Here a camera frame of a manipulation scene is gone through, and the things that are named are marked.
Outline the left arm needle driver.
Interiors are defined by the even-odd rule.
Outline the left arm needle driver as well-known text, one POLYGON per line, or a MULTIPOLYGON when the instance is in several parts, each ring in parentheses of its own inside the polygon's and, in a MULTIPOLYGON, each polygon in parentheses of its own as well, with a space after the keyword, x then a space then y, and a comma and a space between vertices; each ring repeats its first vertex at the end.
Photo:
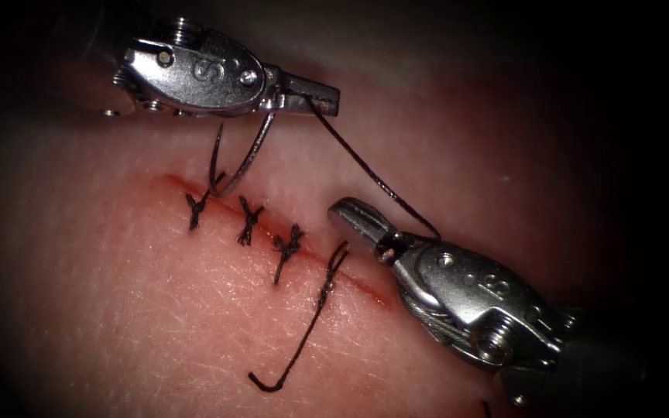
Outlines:
POLYGON ((266 67, 241 43, 185 18, 134 36, 113 83, 146 110, 225 117, 257 111, 270 87, 266 67))

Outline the right arm needle driver jaw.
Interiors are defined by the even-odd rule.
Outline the right arm needle driver jaw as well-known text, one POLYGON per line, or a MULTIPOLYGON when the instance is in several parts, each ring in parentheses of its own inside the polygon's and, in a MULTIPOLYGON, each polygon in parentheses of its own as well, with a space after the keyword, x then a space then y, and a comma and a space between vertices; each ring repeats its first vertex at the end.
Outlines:
POLYGON ((367 239, 382 239, 396 236, 398 229, 377 209, 354 197, 345 199, 345 219, 361 236, 367 239))
POLYGON ((391 232, 391 223, 370 204, 339 199, 328 208, 328 219, 358 251, 372 251, 391 232))

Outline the left arm needle driver jaw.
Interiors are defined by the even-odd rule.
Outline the left arm needle driver jaw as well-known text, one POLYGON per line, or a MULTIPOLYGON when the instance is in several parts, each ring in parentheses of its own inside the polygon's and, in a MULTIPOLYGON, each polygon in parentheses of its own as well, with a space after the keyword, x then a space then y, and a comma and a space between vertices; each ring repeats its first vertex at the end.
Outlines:
POLYGON ((337 116, 340 102, 298 94, 274 94, 263 98, 259 111, 267 113, 313 114, 317 110, 324 116, 337 116))
POLYGON ((336 87, 290 74, 286 71, 281 73, 280 86, 286 93, 308 96, 319 101, 339 102, 340 100, 340 90, 336 87))

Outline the right arm needle driver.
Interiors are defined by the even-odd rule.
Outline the right arm needle driver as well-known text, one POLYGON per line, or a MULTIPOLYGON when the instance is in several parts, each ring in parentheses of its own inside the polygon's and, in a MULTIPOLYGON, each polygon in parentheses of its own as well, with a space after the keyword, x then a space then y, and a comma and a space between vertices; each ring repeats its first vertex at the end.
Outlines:
POLYGON ((550 307, 504 265, 449 242, 387 235, 376 258, 396 278, 405 309, 463 361, 496 372, 555 368, 575 317, 550 307))

